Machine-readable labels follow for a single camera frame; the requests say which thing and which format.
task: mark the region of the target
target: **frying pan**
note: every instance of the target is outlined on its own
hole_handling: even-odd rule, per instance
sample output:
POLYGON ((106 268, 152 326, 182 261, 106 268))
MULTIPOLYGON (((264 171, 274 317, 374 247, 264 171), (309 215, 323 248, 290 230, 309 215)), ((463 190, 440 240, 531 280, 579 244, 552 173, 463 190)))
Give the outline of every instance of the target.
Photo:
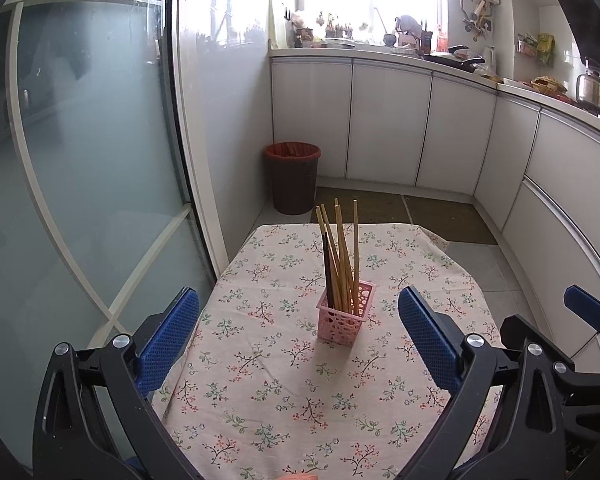
POLYGON ((464 49, 468 49, 468 47, 464 45, 450 46, 447 49, 447 52, 425 54, 422 57, 425 61, 432 61, 434 63, 450 66, 452 68, 459 68, 460 70, 464 70, 465 72, 474 73, 476 69, 475 65, 484 63, 485 61, 481 57, 472 57, 471 59, 461 60, 454 55, 454 52, 456 50, 464 49))

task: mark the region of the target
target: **trash can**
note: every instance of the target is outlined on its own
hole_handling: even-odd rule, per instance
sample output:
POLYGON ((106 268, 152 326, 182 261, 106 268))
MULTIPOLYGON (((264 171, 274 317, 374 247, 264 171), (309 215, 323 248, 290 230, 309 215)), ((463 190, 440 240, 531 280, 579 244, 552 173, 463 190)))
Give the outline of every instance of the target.
POLYGON ((273 207, 285 215, 311 211, 320 148, 306 142, 277 142, 264 150, 273 207))

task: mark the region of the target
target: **floor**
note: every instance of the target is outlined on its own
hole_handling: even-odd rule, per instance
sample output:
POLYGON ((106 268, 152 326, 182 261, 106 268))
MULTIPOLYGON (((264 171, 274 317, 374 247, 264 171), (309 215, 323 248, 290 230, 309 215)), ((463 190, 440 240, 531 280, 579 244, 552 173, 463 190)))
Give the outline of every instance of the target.
MULTIPOLYGON (((319 187, 316 202, 333 203, 331 195, 336 194, 342 203, 346 203, 350 193, 350 190, 319 187)), ((361 223, 410 222, 422 225, 448 240, 450 243, 446 253, 474 277, 497 326, 512 314, 520 314, 532 324, 536 324, 518 280, 472 205, 389 193, 353 193, 358 197, 361 223), (367 204, 367 208, 362 211, 361 205, 364 203, 367 204), (397 205, 400 205, 402 210, 398 210, 397 205)), ((343 220, 350 221, 344 213, 343 211, 343 220)), ((255 221, 252 231, 267 224, 315 222, 313 214, 313 211, 309 211, 297 216, 283 215, 274 209, 272 201, 269 200, 255 221)))

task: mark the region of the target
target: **sliding door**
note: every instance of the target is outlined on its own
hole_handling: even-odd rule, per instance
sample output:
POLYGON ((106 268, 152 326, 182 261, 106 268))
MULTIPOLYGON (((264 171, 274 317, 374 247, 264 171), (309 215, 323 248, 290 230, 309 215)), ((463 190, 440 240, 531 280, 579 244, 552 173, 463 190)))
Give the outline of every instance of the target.
POLYGON ((170 5, 0 12, 0 437, 25 465, 57 343, 133 333, 183 286, 204 304, 222 270, 174 104, 170 5))

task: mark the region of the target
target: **floral tablecloth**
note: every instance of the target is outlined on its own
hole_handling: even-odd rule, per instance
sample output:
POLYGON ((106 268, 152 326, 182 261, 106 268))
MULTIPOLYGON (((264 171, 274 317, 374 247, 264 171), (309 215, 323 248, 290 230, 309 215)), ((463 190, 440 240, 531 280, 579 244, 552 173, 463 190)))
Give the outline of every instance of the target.
MULTIPOLYGON (((346 348, 316 337, 325 285, 318 226, 259 227, 153 398, 200 473, 208 480, 309 471, 320 480, 393 478, 448 400, 400 322, 398 293, 415 285, 465 333, 500 344, 480 289, 446 246, 416 225, 360 226, 360 278, 377 288, 366 325, 346 348)), ((464 458, 484 438, 497 395, 488 397, 464 458)))

